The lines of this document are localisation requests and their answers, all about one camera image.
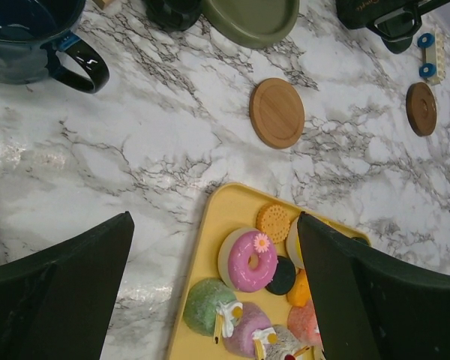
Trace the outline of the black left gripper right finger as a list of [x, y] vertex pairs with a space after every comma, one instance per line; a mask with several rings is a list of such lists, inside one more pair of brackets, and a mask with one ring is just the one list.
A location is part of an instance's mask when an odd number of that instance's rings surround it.
[[450, 359], [450, 275], [389, 256], [306, 212], [297, 227], [327, 359]]

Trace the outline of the yellow frosted donut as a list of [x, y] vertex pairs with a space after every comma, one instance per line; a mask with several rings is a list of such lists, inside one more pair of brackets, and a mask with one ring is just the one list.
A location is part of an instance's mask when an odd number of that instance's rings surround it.
[[298, 217], [291, 223], [286, 239], [286, 252], [296, 268], [304, 269], [302, 251], [298, 234]]

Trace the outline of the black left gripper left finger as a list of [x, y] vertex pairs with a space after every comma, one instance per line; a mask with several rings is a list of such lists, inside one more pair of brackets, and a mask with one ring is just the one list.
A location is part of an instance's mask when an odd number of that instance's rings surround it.
[[0, 265], [0, 359], [99, 359], [133, 235], [126, 211]]

